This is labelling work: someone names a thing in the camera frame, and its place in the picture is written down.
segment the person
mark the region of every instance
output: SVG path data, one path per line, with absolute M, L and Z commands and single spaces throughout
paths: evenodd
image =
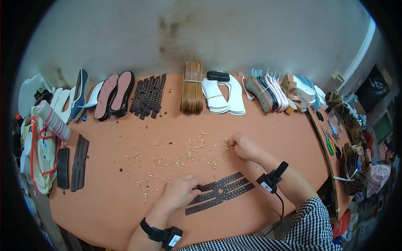
M 278 168 L 281 161 L 265 152 L 251 139 L 239 133 L 230 139 L 237 155 L 247 161 L 261 165 L 267 173 Z M 255 235 L 241 235 L 187 246 L 183 251 L 212 250 L 342 250 L 332 242 L 332 228 L 329 214 L 310 183 L 291 166 L 284 171 L 277 184 L 283 195 L 297 210 L 289 233 L 282 240 L 272 240 Z M 201 191 L 194 189 L 203 185 L 198 177 L 185 175 L 172 179 L 160 198 L 146 216 L 150 227 L 166 229 L 169 216 L 179 208 L 188 205 Z M 161 242 L 148 238 L 140 226 L 134 231 L 128 250 L 160 250 Z
M 395 146 L 393 141 L 386 140 L 384 143 L 388 148 L 385 153 L 385 160 L 374 162 L 371 160 L 370 149 L 364 151 L 365 171 L 368 173 L 367 184 L 363 191 L 355 194 L 354 200 L 356 202 L 362 202 L 364 198 L 378 194 L 390 178 L 392 163 L 395 160 Z

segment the window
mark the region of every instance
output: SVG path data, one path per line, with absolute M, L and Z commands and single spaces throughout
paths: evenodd
M 380 159 L 385 159 L 387 147 L 384 144 L 386 139 L 392 136 L 392 121 L 394 119 L 395 102 L 391 100 L 387 108 L 381 113 L 372 126 L 374 139 L 378 146 Z

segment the hand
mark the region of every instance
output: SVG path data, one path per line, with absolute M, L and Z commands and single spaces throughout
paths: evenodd
M 234 147 L 237 155 L 244 160 L 256 161 L 257 157 L 262 154 L 262 149 L 254 141 L 240 133 L 233 134 L 229 144 Z
M 364 158 L 366 160 L 366 163 L 369 163 L 371 161 L 371 151 L 370 151 L 370 149 L 366 149 L 364 151 Z
M 187 206 L 197 195 L 201 194 L 200 190 L 193 190 L 197 185 L 202 185 L 201 181 L 193 175 L 172 179 L 158 202 L 172 213 L 179 208 Z

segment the pink insole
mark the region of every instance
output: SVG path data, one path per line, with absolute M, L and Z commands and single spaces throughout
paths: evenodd
M 131 72 L 129 71 L 123 72 L 120 75 L 119 80 L 117 81 L 117 94 L 111 106 L 113 110 L 119 110 L 121 108 L 121 103 L 123 102 L 124 94 L 127 91 L 130 82 L 131 82 Z
M 102 118 L 105 115 L 107 100 L 112 90 L 116 87 L 118 78 L 119 75 L 112 75 L 103 83 L 98 96 L 98 104 L 95 109 L 95 118 Z

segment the green scissors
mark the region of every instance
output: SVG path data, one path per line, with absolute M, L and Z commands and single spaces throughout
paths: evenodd
M 331 154 L 331 156 L 334 156 L 334 154 L 335 154 L 335 145 L 334 145 L 334 142 L 333 142 L 332 139 L 329 137 L 329 135 L 325 132 L 324 128 L 321 127 L 321 129 L 322 129 L 322 131 L 323 131 L 324 134 L 325 134 L 325 139 L 326 139 L 326 141 L 327 141 L 327 147 L 328 147 L 329 154 Z

